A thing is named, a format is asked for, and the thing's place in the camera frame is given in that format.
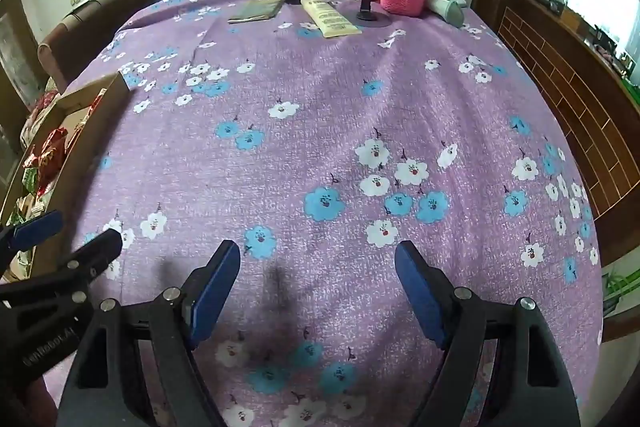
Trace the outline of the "small green booklet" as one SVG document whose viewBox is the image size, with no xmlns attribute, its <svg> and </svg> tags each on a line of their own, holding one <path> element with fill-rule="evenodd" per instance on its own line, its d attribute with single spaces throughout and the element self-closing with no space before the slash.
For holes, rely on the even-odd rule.
<svg viewBox="0 0 640 427">
<path fill-rule="evenodd" d="M 236 14 L 229 17 L 230 24 L 244 24 L 270 20 L 282 8 L 284 0 L 250 0 Z"/>
</svg>

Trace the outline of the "red snack packet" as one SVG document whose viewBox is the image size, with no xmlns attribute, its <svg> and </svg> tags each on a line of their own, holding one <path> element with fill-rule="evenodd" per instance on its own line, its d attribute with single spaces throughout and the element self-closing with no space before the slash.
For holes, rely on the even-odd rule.
<svg viewBox="0 0 640 427">
<path fill-rule="evenodd" d="M 47 193 L 60 173 L 66 158 L 66 136 L 63 127 L 52 130 L 39 150 L 35 147 L 23 162 L 22 183 L 35 198 Z"/>
</svg>

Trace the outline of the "brown cardboard tray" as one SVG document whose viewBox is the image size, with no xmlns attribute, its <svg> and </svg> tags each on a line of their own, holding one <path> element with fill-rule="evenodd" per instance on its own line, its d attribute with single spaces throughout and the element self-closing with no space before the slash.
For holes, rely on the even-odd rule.
<svg viewBox="0 0 640 427">
<path fill-rule="evenodd" d="M 62 231 L 29 251 L 19 251 L 9 266 L 1 271 L 7 282 L 53 271 L 65 255 L 73 217 L 80 203 L 80 193 L 89 171 L 129 103 L 131 91 L 119 72 L 87 83 L 84 87 L 65 92 L 51 104 L 51 110 L 17 165 L 1 205 L 1 222 L 6 225 L 18 218 L 25 220 L 58 210 L 63 215 Z M 40 149 L 49 133 L 63 127 L 66 136 L 66 158 L 58 177 L 41 197 L 35 198 L 22 183 L 23 162 L 35 147 Z"/>
</svg>

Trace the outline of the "cream lotion tube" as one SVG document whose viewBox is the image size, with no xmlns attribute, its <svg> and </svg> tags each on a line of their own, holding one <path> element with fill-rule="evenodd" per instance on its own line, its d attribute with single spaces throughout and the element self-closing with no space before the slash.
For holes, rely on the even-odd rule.
<svg viewBox="0 0 640 427">
<path fill-rule="evenodd" d="M 326 39 L 360 35 L 361 30 L 324 0 L 300 0 L 300 5 Z"/>
</svg>

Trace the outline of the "purple floral tablecloth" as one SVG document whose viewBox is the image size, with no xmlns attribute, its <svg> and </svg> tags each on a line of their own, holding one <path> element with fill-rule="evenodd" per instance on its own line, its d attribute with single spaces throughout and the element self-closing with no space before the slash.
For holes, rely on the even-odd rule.
<svg viewBox="0 0 640 427">
<path fill-rule="evenodd" d="M 403 426 L 440 353 L 401 289 L 411 241 L 452 283 L 541 307 L 584 403 L 601 341 L 600 260 L 547 101 L 474 13 L 327 39 L 299 6 L 162 0 L 76 79 L 131 94 L 79 213 L 124 250 L 96 283 L 140 303 L 218 244 L 241 269 L 198 367 L 231 426 Z"/>
</svg>

